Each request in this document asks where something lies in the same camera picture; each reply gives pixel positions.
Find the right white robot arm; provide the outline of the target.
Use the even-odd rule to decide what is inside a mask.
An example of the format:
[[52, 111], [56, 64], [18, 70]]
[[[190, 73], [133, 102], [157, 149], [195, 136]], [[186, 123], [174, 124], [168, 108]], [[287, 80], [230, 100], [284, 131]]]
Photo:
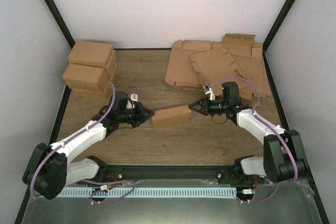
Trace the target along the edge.
[[248, 131], [263, 145], [263, 156], [235, 160], [233, 177], [244, 184], [252, 175], [266, 177], [273, 183], [297, 180], [310, 171], [300, 134], [285, 130], [262, 118], [253, 107], [243, 104], [236, 82], [222, 83], [223, 97], [217, 98], [212, 86], [203, 87], [206, 97], [188, 107], [205, 116], [225, 115], [235, 125]]

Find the cardboard box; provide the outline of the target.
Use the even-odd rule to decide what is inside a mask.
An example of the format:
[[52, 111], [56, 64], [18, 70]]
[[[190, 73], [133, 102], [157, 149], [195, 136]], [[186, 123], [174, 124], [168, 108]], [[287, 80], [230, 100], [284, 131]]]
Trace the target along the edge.
[[62, 75], [67, 86], [76, 90], [102, 92], [110, 81], [103, 68], [70, 63]]
[[97, 83], [73, 84], [70, 85], [70, 88], [79, 96], [107, 98], [111, 92], [109, 83], [109, 80], [107, 80]]
[[171, 126], [188, 124], [191, 118], [191, 110], [188, 105], [177, 106], [155, 111], [152, 116], [154, 129], [162, 129]]
[[77, 41], [68, 60], [74, 64], [103, 68], [108, 72], [115, 67], [117, 57], [113, 44]]

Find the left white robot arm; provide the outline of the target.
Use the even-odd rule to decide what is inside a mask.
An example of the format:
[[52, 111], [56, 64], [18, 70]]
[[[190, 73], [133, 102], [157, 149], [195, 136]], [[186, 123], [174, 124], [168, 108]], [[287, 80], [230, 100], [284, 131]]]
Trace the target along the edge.
[[55, 198], [64, 187], [82, 180], [102, 184], [107, 178], [104, 161], [95, 156], [88, 156], [79, 162], [74, 162], [74, 159], [111, 135], [120, 124], [135, 128], [154, 114], [138, 101], [137, 94], [117, 91], [109, 103], [80, 130], [50, 145], [38, 144], [23, 173], [23, 183], [29, 186], [32, 193], [37, 192], [47, 199]]

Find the stack of flat cardboard blanks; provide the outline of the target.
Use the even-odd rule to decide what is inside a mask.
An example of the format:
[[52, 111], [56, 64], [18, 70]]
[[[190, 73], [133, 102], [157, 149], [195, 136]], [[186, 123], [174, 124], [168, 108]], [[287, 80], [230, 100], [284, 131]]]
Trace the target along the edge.
[[238, 76], [229, 77], [229, 81], [237, 82], [243, 99], [254, 102], [257, 97], [271, 95], [263, 60], [263, 44], [256, 43], [255, 35], [250, 34], [225, 34], [222, 41], [177, 40], [172, 45], [165, 82], [184, 90], [201, 90], [203, 86], [196, 79], [190, 56], [216, 48], [225, 48], [236, 63], [251, 74], [250, 81]]

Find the black aluminium frame rail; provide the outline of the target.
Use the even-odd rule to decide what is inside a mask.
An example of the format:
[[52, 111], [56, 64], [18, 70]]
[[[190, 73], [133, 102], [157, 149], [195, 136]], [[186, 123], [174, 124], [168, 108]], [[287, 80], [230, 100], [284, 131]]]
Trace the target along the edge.
[[84, 179], [94, 182], [111, 182], [119, 180], [146, 179], [203, 179], [218, 180], [220, 184], [251, 184], [254, 175], [238, 174], [232, 166], [163, 166], [163, 165], [105, 165], [98, 169], [97, 174]]

